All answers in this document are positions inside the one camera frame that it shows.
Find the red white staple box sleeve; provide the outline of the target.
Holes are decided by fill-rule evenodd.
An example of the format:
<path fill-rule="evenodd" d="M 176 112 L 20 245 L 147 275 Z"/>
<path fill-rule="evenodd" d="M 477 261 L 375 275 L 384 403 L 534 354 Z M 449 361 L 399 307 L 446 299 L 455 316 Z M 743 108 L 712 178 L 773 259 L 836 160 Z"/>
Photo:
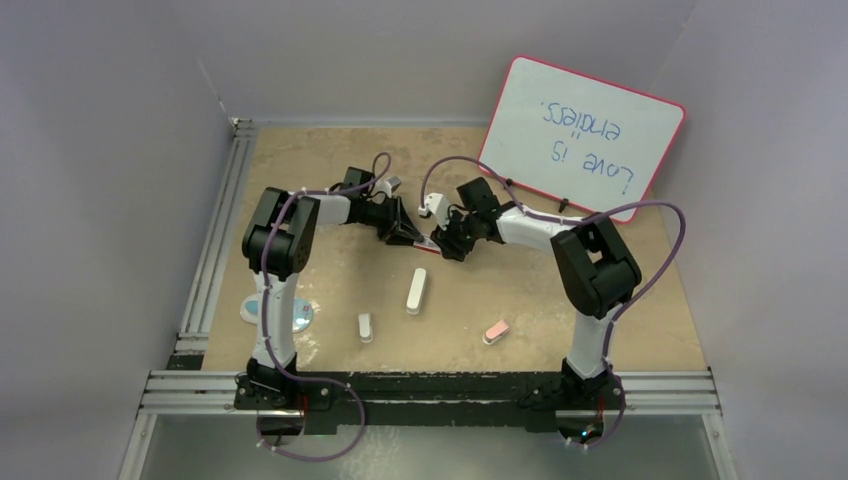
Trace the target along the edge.
<path fill-rule="evenodd" d="M 441 254 L 440 247 L 428 238 L 425 238 L 423 242 L 415 242 L 413 247 L 419 250 L 435 253 L 437 255 Z"/>

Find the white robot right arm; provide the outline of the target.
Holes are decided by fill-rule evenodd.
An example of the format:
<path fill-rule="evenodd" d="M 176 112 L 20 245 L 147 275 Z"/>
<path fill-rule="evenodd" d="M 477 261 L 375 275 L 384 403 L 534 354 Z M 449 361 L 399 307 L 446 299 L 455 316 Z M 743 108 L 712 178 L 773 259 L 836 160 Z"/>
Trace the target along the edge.
<path fill-rule="evenodd" d="M 569 404 L 588 405 L 610 376 L 606 349 L 613 317 L 642 281 L 641 269 L 617 228 L 599 215 L 546 220 L 514 201 L 500 202 L 483 178 L 457 191 L 459 208 L 442 194 L 423 197 L 420 216 L 437 222 L 431 240 L 448 260 L 463 261 L 479 240 L 528 247 L 554 258 L 566 297 L 576 310 L 559 389 Z"/>

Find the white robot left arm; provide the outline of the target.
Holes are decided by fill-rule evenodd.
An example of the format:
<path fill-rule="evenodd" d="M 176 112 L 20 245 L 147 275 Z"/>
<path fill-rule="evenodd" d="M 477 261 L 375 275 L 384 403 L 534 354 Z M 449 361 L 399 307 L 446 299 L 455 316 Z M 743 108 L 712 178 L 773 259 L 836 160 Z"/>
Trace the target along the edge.
<path fill-rule="evenodd" d="M 248 223 L 241 251 L 259 293 L 257 340 L 240 388 L 272 408 L 297 399 L 296 348 L 292 323 L 299 274 L 309 260 L 321 225 L 372 227 L 387 245 L 412 246 L 424 239 L 402 200 L 389 192 L 376 201 L 376 174 L 349 167 L 343 180 L 313 194 L 267 187 Z"/>

